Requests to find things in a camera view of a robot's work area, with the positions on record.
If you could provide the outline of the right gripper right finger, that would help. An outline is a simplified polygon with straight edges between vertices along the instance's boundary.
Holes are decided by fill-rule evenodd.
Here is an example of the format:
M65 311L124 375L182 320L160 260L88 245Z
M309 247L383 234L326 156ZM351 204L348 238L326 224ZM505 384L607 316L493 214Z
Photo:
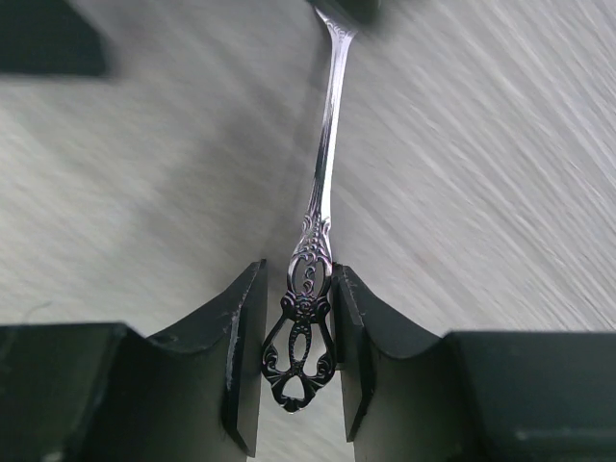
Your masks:
M614 459L613 333L438 336L341 265L333 307L356 460Z

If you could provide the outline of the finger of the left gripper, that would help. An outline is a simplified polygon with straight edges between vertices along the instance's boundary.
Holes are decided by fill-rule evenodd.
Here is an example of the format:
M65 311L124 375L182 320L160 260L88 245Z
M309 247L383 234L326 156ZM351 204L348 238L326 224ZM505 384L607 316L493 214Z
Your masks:
M381 7L380 0L317 0L312 4L324 13L334 13L357 24L374 24Z
M9 75L104 77L105 39L68 1L1 3L1 72Z

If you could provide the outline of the ornate silver fork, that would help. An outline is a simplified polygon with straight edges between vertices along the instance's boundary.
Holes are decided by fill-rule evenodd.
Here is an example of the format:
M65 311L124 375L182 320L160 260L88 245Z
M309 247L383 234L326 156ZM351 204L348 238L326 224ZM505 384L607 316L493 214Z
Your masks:
M326 322L334 265L331 190L347 56L359 30L338 1L313 1L311 6L331 45L321 134L301 235L280 300L282 314L264 341L261 366L273 399L290 414L307 407L331 381L337 366Z

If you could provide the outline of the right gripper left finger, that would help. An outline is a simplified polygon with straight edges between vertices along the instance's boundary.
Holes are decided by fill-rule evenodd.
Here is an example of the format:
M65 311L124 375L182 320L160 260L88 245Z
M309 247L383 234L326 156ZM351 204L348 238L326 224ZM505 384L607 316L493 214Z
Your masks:
M244 461L255 454L268 267L144 337L122 322L1 329L5 461Z

